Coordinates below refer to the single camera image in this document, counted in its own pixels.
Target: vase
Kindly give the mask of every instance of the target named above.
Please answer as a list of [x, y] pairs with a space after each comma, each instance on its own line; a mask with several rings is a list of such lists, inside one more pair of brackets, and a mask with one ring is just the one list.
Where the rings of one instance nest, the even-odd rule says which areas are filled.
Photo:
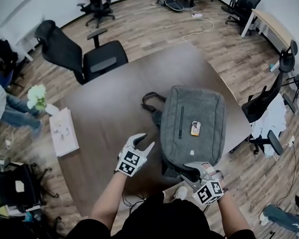
[[60, 111], [60, 109], [52, 104], [47, 104], [45, 107], [45, 111], [51, 116], [53, 116], [56, 115]]

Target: sleeve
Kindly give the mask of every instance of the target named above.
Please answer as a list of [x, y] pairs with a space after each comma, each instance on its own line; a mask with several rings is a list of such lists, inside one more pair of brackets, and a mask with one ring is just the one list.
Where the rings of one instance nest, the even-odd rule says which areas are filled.
[[77, 238], [110, 238], [109, 229], [97, 220], [87, 219], [80, 221], [67, 235], [67, 239]]
[[249, 229], [245, 229], [233, 233], [228, 239], [256, 239], [256, 237], [254, 232]]

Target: white flowers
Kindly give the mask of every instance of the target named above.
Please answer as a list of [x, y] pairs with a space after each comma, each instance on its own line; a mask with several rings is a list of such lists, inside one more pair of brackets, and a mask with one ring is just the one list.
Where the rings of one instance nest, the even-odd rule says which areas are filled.
[[45, 102], [46, 88], [43, 84], [34, 85], [28, 91], [29, 101], [26, 103], [29, 109], [35, 107], [37, 110], [43, 110], [46, 107]]

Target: jeans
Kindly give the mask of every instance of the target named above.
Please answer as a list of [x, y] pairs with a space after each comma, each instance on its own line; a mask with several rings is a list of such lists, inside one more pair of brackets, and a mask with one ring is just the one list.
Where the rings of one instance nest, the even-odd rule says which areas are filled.
[[264, 208], [263, 214], [268, 220], [275, 222], [280, 227], [295, 233], [299, 232], [299, 215], [286, 213], [272, 204]]
[[29, 109], [25, 101], [7, 94], [5, 111], [1, 117], [1, 121], [14, 126], [21, 127], [24, 125], [30, 126], [32, 129], [38, 129], [40, 127], [40, 120], [33, 116], [39, 115], [40, 112], [36, 108]]

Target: white desk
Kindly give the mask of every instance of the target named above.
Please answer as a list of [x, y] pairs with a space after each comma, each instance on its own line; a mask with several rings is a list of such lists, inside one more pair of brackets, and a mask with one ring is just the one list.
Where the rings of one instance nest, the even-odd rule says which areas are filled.
[[22, 42], [27, 41], [34, 37], [34, 31], [36, 28], [44, 21], [44, 16], [42, 14], [36, 14], [31, 17], [29, 22], [24, 24], [25, 28], [22, 29], [22, 32], [16, 38], [14, 42], [14, 46], [18, 48], [18, 50], [29, 60], [33, 61], [33, 58], [27, 53], [27, 51], [23, 48]]
[[[271, 13], [252, 9], [252, 13], [249, 17], [249, 20], [244, 28], [244, 31], [241, 34], [241, 37], [244, 38], [247, 30], [250, 27], [251, 22], [253, 21], [254, 17], [258, 17], [261, 20], [261, 24], [259, 26], [259, 34], [261, 34], [265, 27], [271, 29], [271, 31], [282, 41], [285, 48], [288, 49], [290, 46], [291, 40], [294, 40], [293, 36], [290, 32], [278, 21]], [[274, 71], [276, 68], [279, 67], [279, 61], [273, 66], [270, 71]]]

